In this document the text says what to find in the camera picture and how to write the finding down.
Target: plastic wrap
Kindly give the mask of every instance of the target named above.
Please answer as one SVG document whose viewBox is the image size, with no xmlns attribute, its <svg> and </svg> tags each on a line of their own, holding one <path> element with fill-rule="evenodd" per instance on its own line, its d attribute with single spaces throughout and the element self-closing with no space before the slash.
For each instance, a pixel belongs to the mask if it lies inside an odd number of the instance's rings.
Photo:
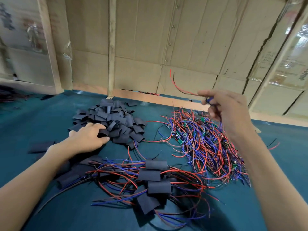
<svg viewBox="0 0 308 231">
<path fill-rule="evenodd" d="M 285 11 L 254 65 L 250 79 L 262 81 L 291 30 L 303 0 L 289 0 Z M 303 24 L 270 83 L 295 90 L 305 90 L 308 82 L 308 20 Z"/>
</svg>

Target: teal table surface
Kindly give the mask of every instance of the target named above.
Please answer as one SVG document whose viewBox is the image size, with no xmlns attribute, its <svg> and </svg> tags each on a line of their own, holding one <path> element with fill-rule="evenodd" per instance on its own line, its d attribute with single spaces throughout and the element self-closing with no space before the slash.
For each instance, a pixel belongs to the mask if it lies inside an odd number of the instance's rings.
<svg viewBox="0 0 308 231">
<path fill-rule="evenodd" d="M 28 101 L 20 102 L 20 109 L 16 104 L 0 106 L 0 186 L 24 171 L 34 163 L 35 155 L 27 154 L 33 142 L 62 141 L 68 137 L 67 128 L 72 125 L 72 116 L 77 109 L 87 109 L 97 104 L 106 96 L 85 93 L 65 92 L 41 101 L 34 96 Z M 139 102 L 133 107 L 134 117 L 143 120 L 159 120 L 164 118 L 160 114 L 170 115 L 172 107 L 152 103 Z M 289 125 L 254 121 L 256 127 L 262 130 L 260 136 L 265 144 L 275 138 L 280 145 L 271 151 L 272 155 L 296 187 L 303 198 L 308 201 L 308 129 Z M 146 139 L 153 139 L 160 123 L 150 122 L 145 128 Z M 162 134 L 168 134 L 163 127 Z M 184 158 L 175 158 L 171 154 L 174 150 L 165 143 L 145 143 L 139 145 L 140 152 L 146 157 L 155 157 L 160 153 L 160 159 L 168 160 L 169 165 L 184 164 L 183 169 L 190 170 L 185 165 Z M 108 142 L 99 153 L 103 158 L 125 159 L 127 148 Z M 48 187 L 42 202 L 46 201 L 56 191 L 53 181 Z M 244 186 L 240 182 L 208 191 L 221 202 L 209 199 L 211 218 L 205 218 L 200 225 L 191 225 L 182 230 L 225 230 L 247 231 L 266 230 L 258 200 L 253 188 Z M 118 209 L 112 207 L 90 206 L 92 200 L 107 198 L 108 196 L 94 183 L 85 183 L 64 192 L 53 199 L 37 215 L 31 216 L 23 230 L 171 230 L 158 217 L 140 227 L 133 209 Z M 165 211 L 174 212 L 178 208 L 170 201 Z"/>
</svg>

